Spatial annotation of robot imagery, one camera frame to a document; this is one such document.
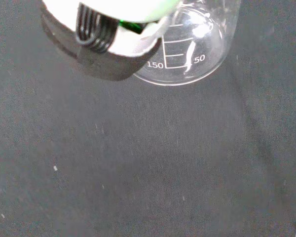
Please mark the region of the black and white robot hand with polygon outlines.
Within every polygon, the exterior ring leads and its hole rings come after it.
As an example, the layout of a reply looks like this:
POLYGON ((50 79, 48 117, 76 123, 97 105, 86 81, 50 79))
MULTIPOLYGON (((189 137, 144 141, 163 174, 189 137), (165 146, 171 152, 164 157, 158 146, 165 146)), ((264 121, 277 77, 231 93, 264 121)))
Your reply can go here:
POLYGON ((177 0, 42 0, 41 23, 68 65, 96 79, 121 81, 157 52, 177 0))

